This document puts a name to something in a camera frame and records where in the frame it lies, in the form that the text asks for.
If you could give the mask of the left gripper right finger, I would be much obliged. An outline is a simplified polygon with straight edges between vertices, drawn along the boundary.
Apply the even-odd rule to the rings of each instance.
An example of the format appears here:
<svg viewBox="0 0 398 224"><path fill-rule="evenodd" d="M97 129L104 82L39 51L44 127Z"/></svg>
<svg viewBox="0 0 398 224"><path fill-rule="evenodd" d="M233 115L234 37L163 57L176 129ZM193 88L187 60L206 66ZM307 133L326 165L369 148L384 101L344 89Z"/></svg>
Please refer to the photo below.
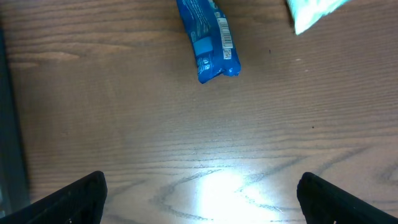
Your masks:
<svg viewBox="0 0 398 224"><path fill-rule="evenodd" d="M397 224L396 217L311 172L299 180L297 199L307 224Z"/></svg>

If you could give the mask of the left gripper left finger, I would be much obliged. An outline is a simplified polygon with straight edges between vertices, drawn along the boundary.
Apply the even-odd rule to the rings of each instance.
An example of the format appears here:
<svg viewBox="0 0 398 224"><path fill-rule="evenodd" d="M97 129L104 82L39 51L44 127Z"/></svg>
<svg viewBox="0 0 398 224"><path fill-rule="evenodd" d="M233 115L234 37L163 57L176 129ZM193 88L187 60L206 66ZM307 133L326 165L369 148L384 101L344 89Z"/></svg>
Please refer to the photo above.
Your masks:
<svg viewBox="0 0 398 224"><path fill-rule="evenodd" d="M108 188L95 171L17 212L1 224L100 224Z"/></svg>

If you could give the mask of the blue snack packet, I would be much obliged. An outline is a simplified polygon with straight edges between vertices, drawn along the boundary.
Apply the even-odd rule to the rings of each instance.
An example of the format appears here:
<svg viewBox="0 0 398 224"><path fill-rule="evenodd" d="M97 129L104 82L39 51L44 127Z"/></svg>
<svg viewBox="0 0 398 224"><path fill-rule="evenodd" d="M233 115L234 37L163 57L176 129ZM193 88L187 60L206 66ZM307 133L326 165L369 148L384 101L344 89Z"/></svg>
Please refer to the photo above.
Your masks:
<svg viewBox="0 0 398 224"><path fill-rule="evenodd" d="M241 64L223 11L213 0L176 0L185 32L192 45L198 81L218 75L238 76Z"/></svg>

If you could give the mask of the teal wet wipes packet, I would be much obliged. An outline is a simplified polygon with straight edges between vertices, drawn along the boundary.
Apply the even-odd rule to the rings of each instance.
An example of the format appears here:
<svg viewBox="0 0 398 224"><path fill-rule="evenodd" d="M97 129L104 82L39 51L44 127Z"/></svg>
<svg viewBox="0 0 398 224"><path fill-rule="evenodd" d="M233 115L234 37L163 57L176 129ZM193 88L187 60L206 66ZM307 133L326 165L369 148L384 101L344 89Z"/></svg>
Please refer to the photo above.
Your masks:
<svg viewBox="0 0 398 224"><path fill-rule="evenodd" d="M287 0L287 5L294 21L295 34L302 34L323 16L331 14L348 1L349 0Z"/></svg>

